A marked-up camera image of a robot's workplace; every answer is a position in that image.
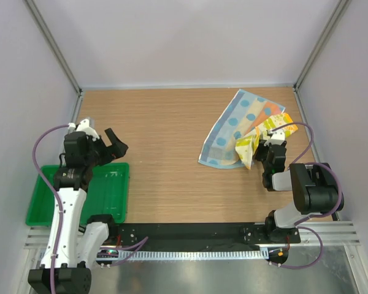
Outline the yellow green patterned towel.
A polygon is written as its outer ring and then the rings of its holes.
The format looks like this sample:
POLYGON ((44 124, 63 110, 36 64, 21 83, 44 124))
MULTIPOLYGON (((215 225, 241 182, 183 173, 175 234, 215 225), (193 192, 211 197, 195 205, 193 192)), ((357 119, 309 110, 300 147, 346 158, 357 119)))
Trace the yellow green patterned towel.
POLYGON ((250 170, 252 166, 253 156, 257 149, 262 145, 260 140, 267 141, 270 139, 268 131, 271 131, 277 127, 284 126, 291 123, 293 120, 287 113, 278 115, 272 115, 263 121, 260 125, 256 126, 243 138, 236 140, 235 151, 244 166, 250 170))

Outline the blue polka dot towel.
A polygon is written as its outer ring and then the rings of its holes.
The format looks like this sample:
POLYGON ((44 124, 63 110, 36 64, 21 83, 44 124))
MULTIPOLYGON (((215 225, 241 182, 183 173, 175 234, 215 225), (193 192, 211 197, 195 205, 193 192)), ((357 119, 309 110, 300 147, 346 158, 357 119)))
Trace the blue polka dot towel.
POLYGON ((205 139, 198 162, 219 169, 243 167, 235 151, 236 141, 285 110, 286 107, 269 99, 238 90, 205 139))

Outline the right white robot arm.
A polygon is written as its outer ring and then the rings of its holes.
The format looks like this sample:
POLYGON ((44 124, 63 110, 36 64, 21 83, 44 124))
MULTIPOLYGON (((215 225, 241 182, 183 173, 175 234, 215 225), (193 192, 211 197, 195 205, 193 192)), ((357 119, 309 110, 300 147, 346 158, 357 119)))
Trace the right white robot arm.
POLYGON ((297 233, 296 226, 312 217, 325 217, 344 206, 343 192, 327 163, 290 164, 285 168, 286 142, 270 143, 261 140, 254 160, 263 165, 263 186, 268 191, 291 191, 293 200, 273 210, 261 229, 270 243, 282 243, 297 233))

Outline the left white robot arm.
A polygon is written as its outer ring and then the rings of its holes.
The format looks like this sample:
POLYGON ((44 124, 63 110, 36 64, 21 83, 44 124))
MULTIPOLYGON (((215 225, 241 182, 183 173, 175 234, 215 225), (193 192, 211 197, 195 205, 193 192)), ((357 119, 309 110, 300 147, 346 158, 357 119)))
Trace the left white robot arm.
POLYGON ((55 201, 45 254, 39 267, 28 273, 28 283, 36 293, 89 293, 91 267, 100 247, 117 240, 117 226, 109 214, 89 217, 83 236, 78 236, 93 169, 122 158, 128 150, 112 129, 105 134, 109 146, 90 130, 67 134, 53 181, 41 176, 55 201))

